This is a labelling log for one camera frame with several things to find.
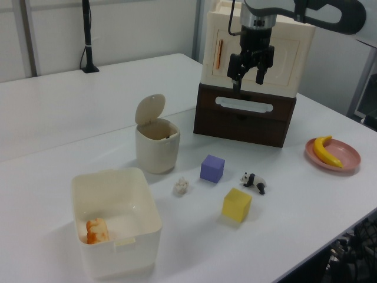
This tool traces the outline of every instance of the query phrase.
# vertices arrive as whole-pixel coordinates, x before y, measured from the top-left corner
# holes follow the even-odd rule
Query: container handle
[[[220,96],[216,97],[215,102],[216,104],[219,104],[225,108],[238,109],[257,113],[266,113],[271,112],[273,110],[273,106],[271,104]]]

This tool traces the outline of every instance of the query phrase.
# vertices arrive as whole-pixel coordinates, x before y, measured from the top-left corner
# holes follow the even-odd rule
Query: panda figurine
[[[242,176],[241,181],[244,183],[244,187],[256,186],[259,189],[259,193],[264,195],[264,188],[267,186],[266,181],[255,175],[255,174],[245,174]]]

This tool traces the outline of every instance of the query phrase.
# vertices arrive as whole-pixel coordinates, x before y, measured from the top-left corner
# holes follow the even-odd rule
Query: toy banana
[[[331,166],[343,168],[342,162],[338,158],[336,158],[334,155],[329,153],[323,146],[323,144],[326,141],[330,140],[331,138],[332,136],[327,136],[327,137],[318,137],[317,139],[315,139],[314,146],[313,146],[314,153],[322,162]]]

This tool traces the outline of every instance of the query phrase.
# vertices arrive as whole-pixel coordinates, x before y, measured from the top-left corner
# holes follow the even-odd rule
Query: small trash can
[[[173,123],[159,118],[165,97],[154,94],[143,99],[136,109],[136,159],[149,173],[159,174],[172,169],[177,161],[180,130]]]

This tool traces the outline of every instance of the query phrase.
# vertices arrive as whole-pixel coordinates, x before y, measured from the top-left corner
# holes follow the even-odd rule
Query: white container
[[[162,222],[143,172],[107,170],[72,180],[72,201],[82,260],[89,276],[104,278],[152,266]],[[86,223],[103,218],[110,241],[87,244]]]
[[[177,161],[180,131],[173,123],[159,118],[165,97],[155,94],[143,99],[136,109],[136,159],[146,171],[164,173]]]

